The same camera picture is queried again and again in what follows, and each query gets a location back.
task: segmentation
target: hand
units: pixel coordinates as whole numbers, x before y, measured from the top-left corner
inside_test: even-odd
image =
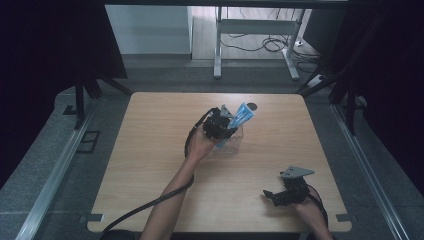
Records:
[[[203,131],[203,123],[200,124],[190,140],[187,159],[199,162],[212,151],[217,142],[218,140],[212,140],[206,137]]]
[[[312,187],[309,187],[310,194],[316,199],[321,200],[318,193]],[[318,206],[308,197],[302,203],[290,204],[299,215],[299,217],[308,225],[315,237],[320,240],[333,239],[330,231],[325,224],[324,217]]]

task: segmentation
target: gray carpet floor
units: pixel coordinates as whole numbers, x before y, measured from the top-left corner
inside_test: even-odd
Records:
[[[293,93],[305,81],[290,79],[284,64],[260,62],[257,67],[226,62],[222,79],[213,78],[211,62],[159,64],[156,67],[127,68],[129,79],[119,79],[137,92],[225,92]],[[35,239],[97,239],[99,234],[86,228],[110,154],[130,97],[99,81],[103,91],[96,101],[98,109],[88,131],[99,138],[92,153],[76,153]],[[327,95],[331,89],[305,99],[324,152],[333,171],[353,227],[347,233],[334,233],[338,239],[394,239],[379,205],[368,187],[358,161],[339,126]],[[18,169],[0,192],[0,238],[14,239],[31,210],[63,146],[72,133],[75,116],[63,115],[75,105],[74,90],[58,94],[55,110]],[[369,129],[360,110],[355,115],[357,139],[393,202],[410,239],[423,239],[424,200],[396,161]],[[85,150],[90,146],[79,146]],[[268,239],[280,239],[269,236]],[[220,239],[232,239],[221,236]]]

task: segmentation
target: desk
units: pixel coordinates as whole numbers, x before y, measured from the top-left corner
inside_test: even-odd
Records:
[[[299,95],[217,93],[134,93],[118,134],[92,214],[91,231],[158,196],[184,159],[189,130],[210,108],[242,102],[258,105],[243,128],[236,154],[211,153],[199,165],[176,232],[303,232],[306,225],[290,207],[274,207],[262,190],[284,190],[279,172],[294,165],[315,170],[305,180],[317,188],[331,231],[349,231],[346,214],[303,98]],[[141,231],[151,209],[116,228]]]

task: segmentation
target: forearm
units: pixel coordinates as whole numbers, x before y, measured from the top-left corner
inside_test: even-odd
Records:
[[[162,195],[187,184],[194,174],[197,163],[185,160],[174,178],[166,186]],[[140,240],[170,239],[178,220],[186,191],[177,194],[153,207]]]

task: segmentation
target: floor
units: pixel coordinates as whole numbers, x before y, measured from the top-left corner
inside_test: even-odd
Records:
[[[267,9],[249,15],[251,9],[230,10],[228,14],[231,18],[243,18],[244,15],[246,18],[261,16],[262,19],[275,17],[277,11]],[[296,12],[293,14],[290,11],[281,10],[279,16],[284,18],[296,16]],[[301,79],[295,82],[290,79],[279,52],[270,53],[262,50],[246,52],[223,47],[223,78],[217,81],[212,76],[214,38],[205,35],[213,30],[214,9],[193,8],[193,16],[195,18],[193,59],[146,60],[124,56],[130,81],[118,81],[133,91],[284,94],[293,93],[307,79],[308,72],[314,69],[313,63],[302,65],[305,71],[299,71]],[[262,40],[267,36],[253,37],[257,39],[247,40],[245,37],[232,39],[226,36],[222,40],[225,43],[228,41],[232,45],[253,49],[261,46]],[[302,47],[296,47],[295,50],[316,54],[307,43]],[[85,224],[91,217],[91,207],[129,102],[128,96],[101,81],[100,85],[103,91],[101,99],[91,101],[87,96],[85,98],[87,106],[94,104],[96,109],[95,118],[87,129],[100,132],[101,137],[96,150],[92,154],[79,153],[73,156],[46,215],[43,215],[41,225],[35,229],[37,231],[35,239],[97,239],[99,236],[87,231]],[[323,89],[305,101],[349,212],[349,220],[353,224],[350,232],[335,235],[338,239],[399,239],[394,236],[394,230],[391,228],[393,226],[391,221],[398,217],[402,223],[400,227],[405,227],[409,236],[401,239],[422,239],[423,197],[373,135],[360,110],[355,114],[356,136],[352,138],[345,131],[342,124],[343,104],[337,106],[329,104],[326,96],[330,91],[331,87]],[[33,210],[34,202],[61,156],[69,136],[73,134],[75,116],[64,115],[63,112],[74,104],[74,97],[73,89],[58,94],[55,111],[17,171],[1,189],[2,239],[15,239],[28,214]],[[359,154],[354,148],[355,143],[361,147]],[[85,147],[84,144],[78,145],[79,150],[84,150]],[[372,169],[371,173],[378,180],[377,186],[372,186],[373,183],[368,180],[369,172],[364,168],[361,159],[364,156]],[[393,211],[384,209],[387,205],[381,204],[379,199],[381,194],[376,194],[375,189],[383,192],[383,198],[387,197],[390,203],[388,206],[393,208],[396,215],[387,215],[387,210],[392,213]]]

